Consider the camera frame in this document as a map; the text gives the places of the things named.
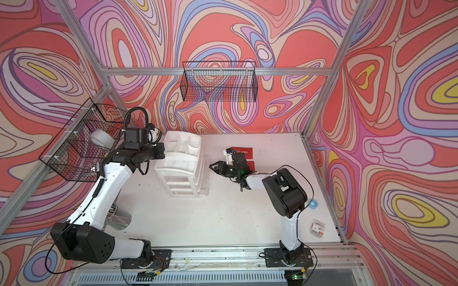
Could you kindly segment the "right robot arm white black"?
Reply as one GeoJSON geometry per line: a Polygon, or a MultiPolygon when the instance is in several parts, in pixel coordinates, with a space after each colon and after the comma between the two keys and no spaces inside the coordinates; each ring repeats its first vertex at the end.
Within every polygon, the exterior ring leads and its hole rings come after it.
{"type": "Polygon", "coordinates": [[[210,164],[209,168],[237,183],[242,191],[259,189],[267,193],[275,211],[281,216],[281,236],[279,254],[272,256],[264,253],[266,258],[291,264],[302,255],[304,243],[299,236],[299,216],[308,197],[289,170],[280,168],[271,174],[260,174],[250,170],[244,159],[234,159],[232,163],[218,161],[210,164]]]}

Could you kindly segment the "white plastic drawer organizer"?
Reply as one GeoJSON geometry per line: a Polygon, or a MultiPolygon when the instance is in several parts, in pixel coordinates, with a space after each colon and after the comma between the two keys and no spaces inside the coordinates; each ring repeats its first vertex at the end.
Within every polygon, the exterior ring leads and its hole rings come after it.
{"type": "Polygon", "coordinates": [[[158,160],[155,171],[171,197],[207,196],[208,173],[202,137],[189,132],[169,131],[163,141],[165,158],[158,160]]]}

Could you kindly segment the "red postcard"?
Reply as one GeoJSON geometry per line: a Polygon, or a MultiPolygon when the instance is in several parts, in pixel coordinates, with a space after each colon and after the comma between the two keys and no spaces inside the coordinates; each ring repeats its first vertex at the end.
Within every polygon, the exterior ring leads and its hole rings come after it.
{"type": "Polygon", "coordinates": [[[256,169],[255,169],[255,162],[254,162],[254,161],[252,161],[252,160],[247,161],[247,165],[248,165],[248,167],[249,167],[249,169],[250,169],[251,171],[253,171],[253,172],[256,171],[256,169]]]}
{"type": "Polygon", "coordinates": [[[241,153],[246,159],[252,160],[254,158],[252,147],[231,147],[236,153],[241,153]]]}

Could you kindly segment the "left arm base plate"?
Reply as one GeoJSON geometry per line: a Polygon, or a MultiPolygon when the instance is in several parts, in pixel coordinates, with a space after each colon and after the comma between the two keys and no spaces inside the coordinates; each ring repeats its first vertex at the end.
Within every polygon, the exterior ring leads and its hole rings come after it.
{"type": "Polygon", "coordinates": [[[171,249],[152,249],[136,259],[122,259],[122,270],[152,269],[163,271],[169,268],[171,262],[171,249]]]}

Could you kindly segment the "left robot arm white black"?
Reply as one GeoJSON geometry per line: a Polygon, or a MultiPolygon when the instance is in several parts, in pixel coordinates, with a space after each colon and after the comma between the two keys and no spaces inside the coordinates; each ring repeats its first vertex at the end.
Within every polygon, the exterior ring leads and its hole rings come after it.
{"type": "Polygon", "coordinates": [[[153,262],[151,243],[141,239],[118,239],[103,228],[122,187],[142,163],[165,158],[163,143],[139,150],[115,149],[100,163],[100,176],[77,210],[66,222],[56,223],[50,234],[66,260],[102,264],[130,260],[145,268],[153,262]]]}

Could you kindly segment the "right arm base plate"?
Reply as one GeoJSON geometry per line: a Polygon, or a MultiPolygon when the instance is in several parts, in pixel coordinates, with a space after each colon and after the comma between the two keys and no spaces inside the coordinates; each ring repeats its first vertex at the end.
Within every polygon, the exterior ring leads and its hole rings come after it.
{"type": "Polygon", "coordinates": [[[298,247],[294,251],[281,248],[267,248],[259,256],[265,260],[267,268],[302,267],[305,269],[314,266],[311,249],[298,247]]]}

